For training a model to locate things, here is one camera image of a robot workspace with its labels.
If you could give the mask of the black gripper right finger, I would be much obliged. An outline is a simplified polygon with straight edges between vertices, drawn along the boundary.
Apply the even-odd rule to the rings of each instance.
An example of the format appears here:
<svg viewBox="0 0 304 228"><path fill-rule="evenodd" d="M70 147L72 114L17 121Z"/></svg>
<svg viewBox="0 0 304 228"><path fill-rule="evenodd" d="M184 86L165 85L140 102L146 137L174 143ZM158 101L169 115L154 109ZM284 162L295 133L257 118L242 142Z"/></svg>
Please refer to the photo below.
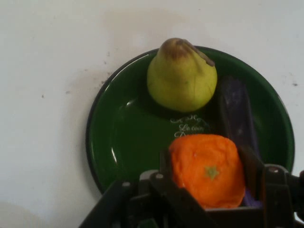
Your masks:
<svg viewBox="0 0 304 228"><path fill-rule="evenodd" d="M244 166L246 186L262 202L265 228L302 228L304 222L304 177L290 174L283 166L264 164L248 146L238 154Z"/></svg>

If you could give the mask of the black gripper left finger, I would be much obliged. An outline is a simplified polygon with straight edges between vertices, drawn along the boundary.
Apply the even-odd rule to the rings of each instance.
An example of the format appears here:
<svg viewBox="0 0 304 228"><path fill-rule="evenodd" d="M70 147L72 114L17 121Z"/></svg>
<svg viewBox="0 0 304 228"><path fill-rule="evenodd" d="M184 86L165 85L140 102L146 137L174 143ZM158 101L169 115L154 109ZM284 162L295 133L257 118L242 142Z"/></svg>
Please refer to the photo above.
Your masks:
<svg viewBox="0 0 304 228"><path fill-rule="evenodd" d="M159 228L217 228L218 224L172 180L169 151L160 152L158 170L138 181L116 180L93 207L82 228L137 228L152 219Z"/></svg>

